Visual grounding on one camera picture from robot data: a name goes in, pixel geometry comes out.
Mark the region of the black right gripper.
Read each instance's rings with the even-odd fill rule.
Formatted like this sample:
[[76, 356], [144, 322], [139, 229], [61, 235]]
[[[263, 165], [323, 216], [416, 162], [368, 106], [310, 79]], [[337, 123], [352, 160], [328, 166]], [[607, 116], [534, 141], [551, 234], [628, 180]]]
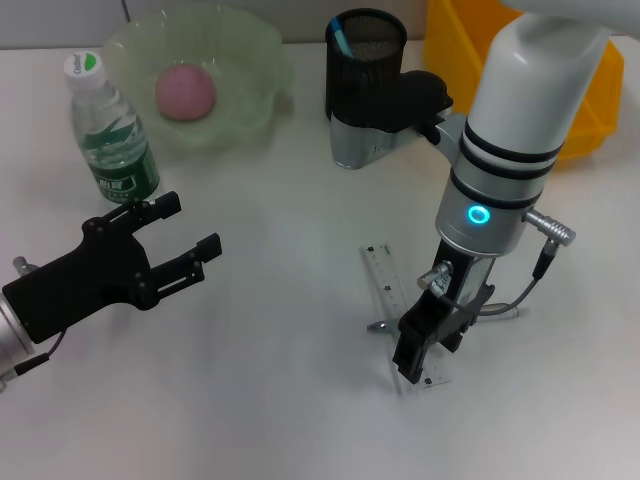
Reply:
[[[478, 308], [476, 297], [483, 290], [494, 265], [493, 258], [473, 257], [462, 253], [444, 240], [440, 241], [433, 266], [449, 261], [453, 273], [449, 279], [438, 280], [444, 295], [468, 309]], [[427, 346], [423, 339], [441, 341], [450, 353], [455, 353], [463, 335], [471, 326], [471, 318], [464, 312], [447, 305], [430, 291], [424, 291], [416, 304], [401, 318], [401, 333], [392, 357], [398, 372], [411, 384], [418, 384], [423, 374], [423, 363]]]

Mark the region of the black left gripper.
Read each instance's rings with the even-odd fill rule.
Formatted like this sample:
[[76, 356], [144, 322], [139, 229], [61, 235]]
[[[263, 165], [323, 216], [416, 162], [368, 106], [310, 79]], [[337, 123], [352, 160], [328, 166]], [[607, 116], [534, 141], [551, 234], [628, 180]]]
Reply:
[[152, 269], [133, 236], [180, 211], [175, 191], [120, 205], [86, 221], [84, 237], [73, 251], [3, 286], [2, 293], [31, 341], [42, 343], [109, 305], [149, 310], [155, 306], [155, 293], [162, 300], [202, 282], [203, 265], [222, 255], [217, 233]]

